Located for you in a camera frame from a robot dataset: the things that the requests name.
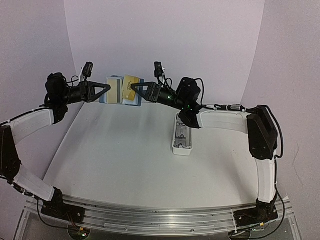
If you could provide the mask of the gold credit card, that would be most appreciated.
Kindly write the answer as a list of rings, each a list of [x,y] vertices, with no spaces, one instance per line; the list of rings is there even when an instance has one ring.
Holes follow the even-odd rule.
[[[106,95],[107,103],[117,105],[122,104],[123,80],[121,78],[109,77],[106,82],[108,85],[110,85],[110,90]]]

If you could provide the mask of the blue card holder wallet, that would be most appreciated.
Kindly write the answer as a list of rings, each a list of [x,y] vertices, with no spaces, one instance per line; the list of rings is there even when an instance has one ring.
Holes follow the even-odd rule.
[[[100,104],[140,107],[142,105],[142,97],[132,90],[131,85],[144,82],[143,78],[132,75],[107,77],[105,84],[110,85],[111,89],[104,93],[98,101]]]

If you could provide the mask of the silver cards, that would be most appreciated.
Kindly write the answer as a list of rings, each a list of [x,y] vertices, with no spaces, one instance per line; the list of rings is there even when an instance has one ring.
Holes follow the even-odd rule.
[[[131,89],[131,84],[139,83],[140,79],[136,76],[125,75],[122,84],[122,98],[134,101],[136,93]]]

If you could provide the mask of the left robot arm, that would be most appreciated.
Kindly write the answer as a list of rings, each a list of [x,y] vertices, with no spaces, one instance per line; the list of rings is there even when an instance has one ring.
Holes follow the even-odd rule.
[[[52,73],[45,84],[44,104],[0,125],[0,176],[17,192],[42,202],[39,212],[45,216],[79,224],[85,209],[68,204],[58,187],[46,183],[22,162],[19,145],[45,128],[60,123],[68,106],[75,103],[92,103],[111,90],[111,86],[89,81],[85,74],[77,85],[71,85],[62,73]]]

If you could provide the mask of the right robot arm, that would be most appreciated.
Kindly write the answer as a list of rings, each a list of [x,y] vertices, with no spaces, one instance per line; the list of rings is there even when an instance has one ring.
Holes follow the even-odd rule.
[[[248,136],[248,146],[255,160],[258,177],[258,195],[254,208],[238,210],[234,218],[239,226],[254,225],[273,220],[277,199],[277,155],[279,123],[270,108],[257,105],[245,108],[240,104],[209,107],[198,103],[205,88],[199,79],[184,77],[177,90],[166,81],[133,83],[131,89],[151,103],[159,103],[179,110],[179,118],[191,129],[223,129],[242,132]]]

